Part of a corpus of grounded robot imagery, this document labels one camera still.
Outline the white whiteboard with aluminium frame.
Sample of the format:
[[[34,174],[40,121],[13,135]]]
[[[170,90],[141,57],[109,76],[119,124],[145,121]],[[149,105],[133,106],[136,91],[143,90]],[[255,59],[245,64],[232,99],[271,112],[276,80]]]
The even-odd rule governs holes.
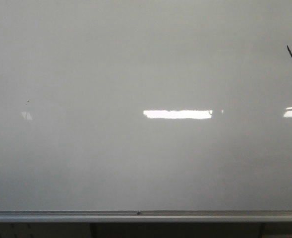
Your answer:
[[[0,0],[0,222],[292,222],[292,0]]]

